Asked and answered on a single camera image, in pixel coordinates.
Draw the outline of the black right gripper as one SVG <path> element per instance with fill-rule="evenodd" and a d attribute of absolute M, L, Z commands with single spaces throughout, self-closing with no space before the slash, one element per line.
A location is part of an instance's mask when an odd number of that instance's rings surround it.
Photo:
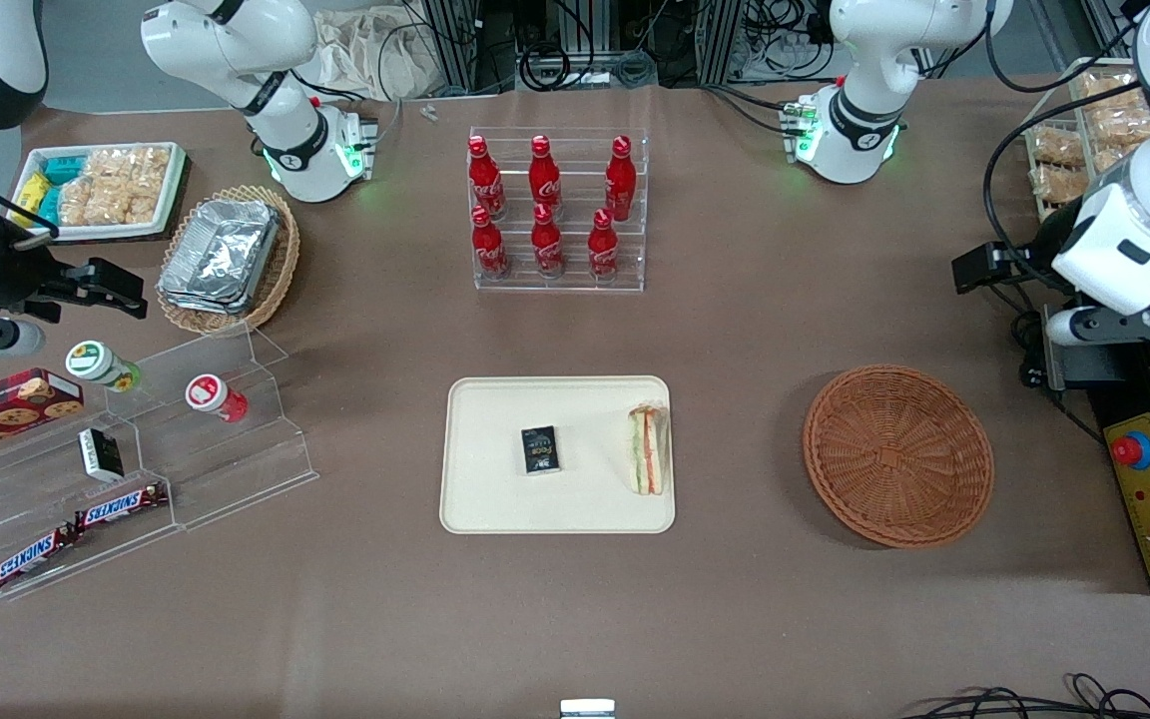
<path fill-rule="evenodd" d="M 116 263 L 91 258 L 86 266 L 86 291 L 64 271 L 45 275 L 49 268 L 49 247 L 14 247 L 14 240 L 0 240 L 0 313 L 9 313 L 57 323 L 61 306 L 86 307 L 92 297 L 95 305 L 113 307 L 129 316 L 146 316 L 145 280 Z"/>

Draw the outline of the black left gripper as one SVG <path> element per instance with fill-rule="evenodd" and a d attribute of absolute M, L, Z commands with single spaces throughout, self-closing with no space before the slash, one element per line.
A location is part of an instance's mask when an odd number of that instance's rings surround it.
<path fill-rule="evenodd" d="M 1038 227 L 1038 257 L 1022 259 L 1022 273 L 1004 245 L 980 245 L 952 260 L 954 295 L 964 296 L 990 286 L 1013 286 L 1022 282 L 1057 288 L 1060 293 L 1076 293 L 1073 284 L 1055 271 L 1055 257 L 1067 245 L 1078 225 L 1081 205 L 1064 205 L 1051 211 Z"/>

